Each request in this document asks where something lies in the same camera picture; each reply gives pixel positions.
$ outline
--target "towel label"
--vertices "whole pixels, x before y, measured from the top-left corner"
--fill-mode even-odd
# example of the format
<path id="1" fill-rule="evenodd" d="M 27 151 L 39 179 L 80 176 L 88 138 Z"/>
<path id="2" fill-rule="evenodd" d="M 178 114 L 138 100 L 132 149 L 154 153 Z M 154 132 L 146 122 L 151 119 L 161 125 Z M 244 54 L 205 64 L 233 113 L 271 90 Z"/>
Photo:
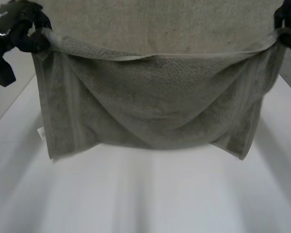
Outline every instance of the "towel label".
<path id="1" fill-rule="evenodd" d="M 42 128 L 40 128 L 40 129 L 38 129 L 38 133 L 39 133 L 39 135 L 40 135 L 40 137 L 41 137 L 41 139 L 43 140 L 43 141 L 45 141 L 45 131 L 44 131 L 44 127 L 42 127 Z"/>

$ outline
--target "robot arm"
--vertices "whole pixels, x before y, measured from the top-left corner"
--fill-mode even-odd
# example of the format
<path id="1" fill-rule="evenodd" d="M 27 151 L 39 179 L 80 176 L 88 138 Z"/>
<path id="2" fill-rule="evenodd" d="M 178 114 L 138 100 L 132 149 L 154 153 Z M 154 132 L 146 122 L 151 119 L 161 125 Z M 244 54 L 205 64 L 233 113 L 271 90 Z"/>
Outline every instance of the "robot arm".
<path id="1" fill-rule="evenodd" d="M 285 21 L 285 27 L 291 29 L 291 0 L 285 0 L 283 5 L 275 12 L 275 29 L 282 27 Z M 291 34 L 284 33 L 279 37 L 280 42 L 291 49 Z"/>
<path id="2" fill-rule="evenodd" d="M 43 7 L 26 0 L 10 1 L 0 6 L 0 85 L 8 86 L 16 79 L 11 66 L 3 59 L 5 52 L 14 47 L 23 52 L 39 53 L 49 47 L 49 42 L 37 29 L 51 28 Z M 28 30 L 37 30 L 28 37 Z"/>

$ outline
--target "white surface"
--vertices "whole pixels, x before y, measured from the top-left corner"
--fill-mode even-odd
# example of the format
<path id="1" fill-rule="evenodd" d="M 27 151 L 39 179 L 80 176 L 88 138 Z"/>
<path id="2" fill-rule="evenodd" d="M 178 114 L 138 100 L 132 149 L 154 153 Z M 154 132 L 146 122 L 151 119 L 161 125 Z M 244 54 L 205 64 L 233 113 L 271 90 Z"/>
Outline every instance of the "white surface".
<path id="1" fill-rule="evenodd" d="M 0 0 L 0 4 L 7 2 L 8 0 Z M 14 49 L 6 53 L 4 59 L 11 65 L 17 82 L 14 82 L 8 87 L 0 86 L 0 118 L 9 109 L 35 74 L 32 56 L 29 53 Z"/>
<path id="2" fill-rule="evenodd" d="M 36 79 L 0 121 L 0 233 L 291 233 L 291 89 L 267 95 L 242 162 L 211 145 L 99 145 L 53 163 Z"/>

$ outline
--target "folded towel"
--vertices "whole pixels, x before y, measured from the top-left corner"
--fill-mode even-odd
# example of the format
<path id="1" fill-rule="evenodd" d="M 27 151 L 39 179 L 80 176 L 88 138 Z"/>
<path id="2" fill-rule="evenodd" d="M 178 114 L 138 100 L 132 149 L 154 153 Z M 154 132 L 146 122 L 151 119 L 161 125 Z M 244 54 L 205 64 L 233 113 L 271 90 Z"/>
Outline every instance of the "folded towel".
<path id="1" fill-rule="evenodd" d="M 244 51 L 194 55 L 140 55 L 43 33 L 52 52 L 33 58 L 51 159 L 101 142 L 212 143 L 244 159 L 285 53 L 276 32 Z"/>

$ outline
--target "towel fold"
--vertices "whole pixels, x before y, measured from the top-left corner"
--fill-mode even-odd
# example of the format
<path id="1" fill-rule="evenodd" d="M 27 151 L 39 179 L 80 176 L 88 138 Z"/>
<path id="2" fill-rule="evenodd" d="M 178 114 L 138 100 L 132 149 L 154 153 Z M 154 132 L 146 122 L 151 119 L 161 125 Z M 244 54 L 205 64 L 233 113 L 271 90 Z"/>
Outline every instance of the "towel fold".
<path id="1" fill-rule="evenodd" d="M 51 159 L 101 142 L 212 143 L 244 159 L 285 53 L 277 32 L 244 51 L 194 55 L 134 54 L 43 33 L 52 51 L 33 59 Z"/>

